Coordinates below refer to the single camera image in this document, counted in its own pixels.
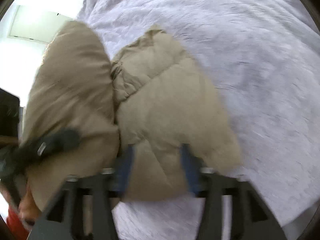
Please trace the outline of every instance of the beige puffer jacket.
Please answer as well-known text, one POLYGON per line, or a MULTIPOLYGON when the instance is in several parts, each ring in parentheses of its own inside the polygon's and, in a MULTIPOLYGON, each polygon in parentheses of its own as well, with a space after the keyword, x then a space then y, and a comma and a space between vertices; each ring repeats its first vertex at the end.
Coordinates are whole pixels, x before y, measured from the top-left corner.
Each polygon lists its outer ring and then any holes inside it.
POLYGON ((67 175, 89 176, 112 166, 118 128, 121 148, 135 145, 124 200, 161 200, 186 192, 182 143, 217 171, 241 163, 214 85, 179 42, 157 26, 111 63, 84 24, 73 21, 62 28, 48 46, 30 92, 23 140, 62 127, 79 130, 80 147, 27 169, 41 210, 67 175))
POLYGON ((187 190, 182 143, 220 173, 241 163, 214 85, 158 26, 121 49, 112 74, 121 147, 135 145, 127 199, 161 200, 187 190))

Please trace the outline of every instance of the white bedsheet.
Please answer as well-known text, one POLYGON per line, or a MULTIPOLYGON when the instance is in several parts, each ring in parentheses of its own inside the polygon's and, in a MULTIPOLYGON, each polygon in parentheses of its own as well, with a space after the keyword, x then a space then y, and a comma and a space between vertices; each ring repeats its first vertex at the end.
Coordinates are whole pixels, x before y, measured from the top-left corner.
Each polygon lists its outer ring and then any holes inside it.
MULTIPOLYGON (((84 0, 112 58, 158 23, 219 88, 245 174, 281 225, 320 197, 320 36, 299 0, 84 0)), ((201 200, 121 203, 120 237, 194 239, 201 200)))

